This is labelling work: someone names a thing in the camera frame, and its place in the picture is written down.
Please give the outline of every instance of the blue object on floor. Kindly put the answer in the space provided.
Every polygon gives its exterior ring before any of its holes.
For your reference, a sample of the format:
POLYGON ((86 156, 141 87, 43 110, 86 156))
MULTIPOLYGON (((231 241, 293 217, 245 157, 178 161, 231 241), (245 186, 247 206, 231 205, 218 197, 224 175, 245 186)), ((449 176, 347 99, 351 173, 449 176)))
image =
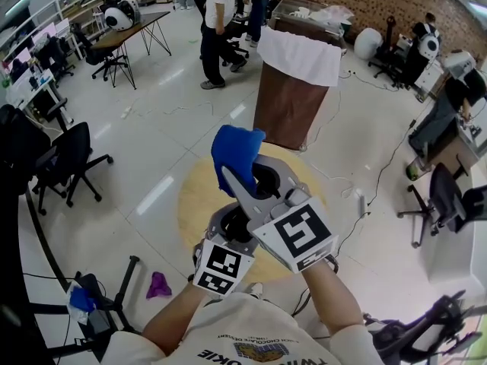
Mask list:
POLYGON ((226 166, 236 172, 253 191, 257 184, 252 175, 252 164, 259 154, 260 145, 266 133, 259 129, 249 131, 232 125, 223 125, 215 136, 212 145, 212 157, 220 189, 231 198, 235 197, 221 173, 226 166))
POLYGON ((87 290, 80 287, 73 288, 69 304, 87 313, 94 310, 94 300, 89 297, 87 290))

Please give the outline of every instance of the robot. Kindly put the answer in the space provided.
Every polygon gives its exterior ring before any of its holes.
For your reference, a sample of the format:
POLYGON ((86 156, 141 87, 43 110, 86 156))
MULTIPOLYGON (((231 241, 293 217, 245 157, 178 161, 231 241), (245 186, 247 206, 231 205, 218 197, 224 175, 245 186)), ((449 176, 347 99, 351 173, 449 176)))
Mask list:
POLYGON ((107 8, 105 21, 114 30, 124 31, 140 22, 140 11, 136 0, 122 0, 116 7, 107 8))
POLYGON ((194 285, 221 296, 244 278, 259 246, 298 273, 329 256, 338 239, 326 225, 321 200, 310 195, 285 162, 259 155, 252 172, 258 180, 256 191, 222 167, 237 201, 212 215, 196 251, 194 285))

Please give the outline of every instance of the wooden desk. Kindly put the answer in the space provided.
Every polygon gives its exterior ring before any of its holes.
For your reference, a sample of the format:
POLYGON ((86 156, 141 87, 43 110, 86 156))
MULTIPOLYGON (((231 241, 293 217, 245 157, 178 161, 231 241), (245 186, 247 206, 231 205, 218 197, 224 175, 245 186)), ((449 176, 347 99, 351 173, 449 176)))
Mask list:
MULTIPOLYGON (((320 184, 301 158, 284 148, 268 143, 262 144, 260 153, 286 162, 299 180, 309 186, 311 194, 320 196, 325 203, 320 184)), ((202 158, 184 181, 179 195, 177 220, 180 236, 186 247, 193 250, 202 239, 210 217, 218 209, 232 202, 235 202, 234 198, 218 189, 212 158, 202 158)), ((247 283, 266 282, 292 275, 291 271, 261 247, 257 248, 255 257, 256 261, 243 279, 247 283)))
MULTIPOLYGON (((143 14, 141 16, 140 23, 136 24, 134 27, 129 28, 128 30, 125 31, 115 31, 115 30, 110 30, 103 38, 101 38, 98 42, 96 42, 91 49, 92 50, 99 50, 99 49, 116 49, 116 58, 120 56, 120 53, 122 53, 127 63, 127 70, 129 71, 129 74, 127 75, 125 71, 122 69, 120 66, 120 69, 122 70, 122 73, 127 77, 129 80, 130 84, 134 87, 134 89, 137 89, 135 87, 135 81, 132 75, 132 68, 130 67, 130 60, 129 56, 127 54, 127 48, 125 45, 125 42, 133 37, 135 34, 140 33, 142 35, 142 39, 144 40, 144 45, 145 49, 147 50, 148 56, 151 54, 151 44, 152 40, 156 41, 159 43, 159 45, 166 50, 169 55, 171 56, 172 54, 170 53, 169 46, 167 45, 166 38, 164 37, 164 34, 162 33, 161 26, 158 23, 158 20, 161 19, 162 17, 169 15, 169 11, 165 12, 157 12, 155 14, 143 14), (162 39, 164 40, 164 43, 162 43, 154 34, 154 27, 157 24, 159 27, 159 31, 161 32, 162 39), (150 41, 148 43, 148 40, 146 38, 146 35, 150 37, 150 41)), ((115 87, 115 77, 116 77, 116 70, 117 66, 115 66, 115 72, 113 73, 110 70, 110 77, 112 78, 112 85, 115 87)))

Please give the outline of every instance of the hand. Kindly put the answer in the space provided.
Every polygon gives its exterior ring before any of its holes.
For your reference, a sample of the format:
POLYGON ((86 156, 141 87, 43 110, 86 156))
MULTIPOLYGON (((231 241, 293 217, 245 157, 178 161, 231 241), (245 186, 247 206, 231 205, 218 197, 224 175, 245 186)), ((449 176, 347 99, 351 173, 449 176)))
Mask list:
POLYGON ((215 31, 217 35, 222 35, 225 32, 225 27, 223 26, 223 24, 217 24, 215 31))

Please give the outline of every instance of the computer monitor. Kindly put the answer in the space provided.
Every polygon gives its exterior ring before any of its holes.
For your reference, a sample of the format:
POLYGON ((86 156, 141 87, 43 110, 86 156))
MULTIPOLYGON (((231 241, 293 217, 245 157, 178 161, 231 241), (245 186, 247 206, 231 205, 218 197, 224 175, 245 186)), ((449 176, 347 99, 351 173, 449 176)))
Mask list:
MULTIPOLYGON (((31 58, 32 58, 32 56, 29 53, 29 49, 26 47, 21 52, 19 52, 18 55, 14 59, 18 59, 20 62, 28 62, 31 58)), ((8 73, 10 73, 10 71, 12 70, 12 65, 14 64, 14 59, 12 59, 10 61, 10 63, 8 64, 8 68, 7 68, 8 73)))
POLYGON ((54 22, 49 24, 47 27, 44 27, 41 31, 39 31, 36 35, 32 37, 33 44, 35 45, 37 41, 41 38, 41 36, 45 33, 48 33, 51 37, 56 36, 58 32, 56 31, 56 25, 54 24, 54 22))

